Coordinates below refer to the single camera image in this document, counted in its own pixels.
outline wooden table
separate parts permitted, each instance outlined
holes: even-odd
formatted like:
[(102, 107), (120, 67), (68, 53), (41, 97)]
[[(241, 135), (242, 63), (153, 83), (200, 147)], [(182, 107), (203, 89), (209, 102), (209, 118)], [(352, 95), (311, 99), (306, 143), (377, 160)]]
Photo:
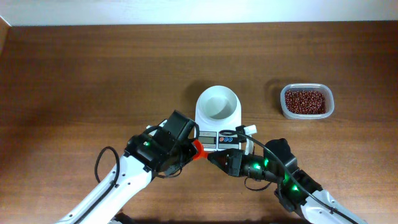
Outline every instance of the wooden table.
[[(398, 219), (398, 22), (12, 27), (0, 58), (0, 223), (51, 223), (95, 186), (100, 149), (120, 154), (148, 124), (230, 87), (262, 142), (286, 138), (300, 168), (369, 223)], [(289, 83), (322, 83), (330, 118), (287, 120)], [(113, 166), (105, 154), (101, 178)], [(252, 184), (253, 187), (264, 185)], [(273, 195), (209, 162), (155, 179), (125, 206), (135, 219), (271, 222)]]

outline white wall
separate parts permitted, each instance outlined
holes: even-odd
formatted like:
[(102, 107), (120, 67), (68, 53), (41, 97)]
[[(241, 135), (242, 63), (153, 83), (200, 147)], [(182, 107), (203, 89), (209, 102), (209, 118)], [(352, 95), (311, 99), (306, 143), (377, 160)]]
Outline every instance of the white wall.
[(0, 0), (12, 26), (397, 20), (398, 0)]

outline green led light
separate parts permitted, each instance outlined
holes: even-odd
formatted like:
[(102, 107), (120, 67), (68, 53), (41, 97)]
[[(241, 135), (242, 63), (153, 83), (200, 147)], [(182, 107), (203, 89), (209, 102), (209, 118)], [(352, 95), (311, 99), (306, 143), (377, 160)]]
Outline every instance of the green led light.
[(253, 167), (254, 167), (255, 169), (261, 169), (261, 166), (260, 166), (259, 164), (254, 164)]
[(299, 188), (296, 185), (293, 185), (292, 190), (299, 191)]
[(284, 184), (286, 184), (289, 181), (289, 175), (285, 173), (285, 179), (284, 179)]
[(269, 160), (266, 158), (266, 159), (264, 160), (264, 166), (265, 166), (265, 167), (267, 167), (268, 162), (269, 162)]

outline cable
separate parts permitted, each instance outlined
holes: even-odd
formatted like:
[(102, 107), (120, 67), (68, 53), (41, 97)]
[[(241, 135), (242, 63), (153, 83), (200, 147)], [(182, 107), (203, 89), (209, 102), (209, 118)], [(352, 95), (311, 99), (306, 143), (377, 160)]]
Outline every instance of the cable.
[(116, 159), (116, 174), (115, 174), (115, 177), (114, 177), (113, 181), (111, 182), (111, 185), (108, 187), (108, 189), (106, 189), (106, 191), (91, 205), (91, 207), (88, 208), (88, 210), (81, 217), (79, 217), (79, 219), (75, 222), (75, 224), (78, 224), (81, 221), (83, 221), (83, 219), (97, 206), (97, 204), (99, 204), (102, 201), (102, 199), (104, 199), (107, 196), (107, 194), (109, 194), (109, 192), (112, 190), (112, 188), (116, 185), (116, 182), (118, 181), (119, 172), (120, 172), (120, 160), (119, 160), (118, 152), (116, 152), (116, 150), (114, 150), (114, 148), (112, 148), (111, 146), (106, 146), (98, 154), (97, 161), (95, 162), (95, 166), (94, 166), (95, 179), (98, 181), (98, 183), (101, 182), (100, 178), (98, 177), (98, 171), (97, 171), (98, 164), (100, 163), (101, 156), (108, 149), (113, 152), (114, 157)]
[(182, 153), (181, 151), (178, 154), (178, 165), (180, 166), (180, 172), (178, 174), (175, 175), (161, 175), (161, 174), (154, 174), (155, 177), (159, 177), (159, 178), (174, 178), (174, 177), (178, 177), (181, 173), (182, 173), (182, 163), (181, 163), (181, 157), (182, 157)]
[(244, 180), (244, 186), (245, 186), (247, 189), (252, 190), (252, 191), (262, 191), (262, 190), (265, 190), (265, 189), (267, 189), (267, 188), (272, 184), (272, 182), (269, 182), (265, 187), (261, 187), (260, 189), (252, 189), (252, 188), (250, 188), (250, 187), (248, 187), (248, 186), (246, 185), (246, 181), (248, 180), (248, 178), (249, 178), (249, 177), (246, 177), (246, 178), (245, 178), (245, 180)]
[(285, 164), (271, 151), (269, 150), (265, 145), (263, 145), (261, 142), (259, 142), (257, 139), (254, 139), (250, 136), (248, 136), (247, 134), (243, 134), (237, 131), (233, 131), (233, 130), (222, 130), (220, 131), (220, 134), (223, 134), (225, 136), (232, 136), (232, 135), (239, 135), (242, 137), (245, 137), (248, 140), (251, 140), (252, 142), (256, 143), (257, 145), (259, 145), (260, 147), (264, 148), (265, 150), (267, 150), (267, 152), (282, 166), (282, 168), (285, 170), (285, 173), (287, 173), (289, 175), (289, 177), (293, 180), (294, 184), (302, 191), (304, 192), (306, 195), (308, 195), (309, 197), (311, 197), (312, 199), (314, 199), (314, 201), (318, 202), (320, 205), (324, 206), (325, 208), (329, 209), (331, 211), (331, 213), (336, 213), (338, 215), (340, 215), (341, 217), (347, 219), (348, 221), (350, 221), (351, 223), (354, 224), (358, 224), (356, 221), (354, 221), (352, 218), (348, 217), (347, 215), (341, 213), (340, 211), (338, 211), (337, 209), (323, 203), (321, 200), (317, 199), (314, 195), (312, 195), (310, 192), (308, 192), (307, 190), (305, 190), (305, 188), (303, 186), (301, 186), (301, 184), (293, 177), (293, 174), (290, 173), (290, 171), (288, 170), (288, 168), (285, 166)]

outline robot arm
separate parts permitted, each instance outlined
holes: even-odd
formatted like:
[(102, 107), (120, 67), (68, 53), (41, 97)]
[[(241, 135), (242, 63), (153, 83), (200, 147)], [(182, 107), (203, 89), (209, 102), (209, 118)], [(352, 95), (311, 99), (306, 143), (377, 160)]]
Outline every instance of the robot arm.
[(108, 223), (130, 198), (152, 180), (151, 172), (144, 170), (142, 162), (132, 156), (121, 156), (117, 185), (82, 218), (83, 214), (107, 191), (115, 175), (116, 166), (79, 205), (57, 223)]
[(181, 172), (198, 152), (193, 144), (196, 138), (188, 138), (193, 128), (199, 133), (194, 121), (174, 111), (168, 120), (133, 136), (111, 172), (57, 223), (108, 223), (155, 177), (179, 175), (174, 174)]
[(238, 131), (222, 131), (241, 136), (264, 148), (264, 157), (245, 155), (238, 149), (212, 152), (208, 160), (233, 177), (247, 177), (277, 183), (274, 194), (288, 211), (295, 212), (310, 223), (366, 223), (340, 205), (327, 190), (322, 189), (308, 174), (297, 166), (286, 139), (269, 141), (265, 146), (259, 141)]

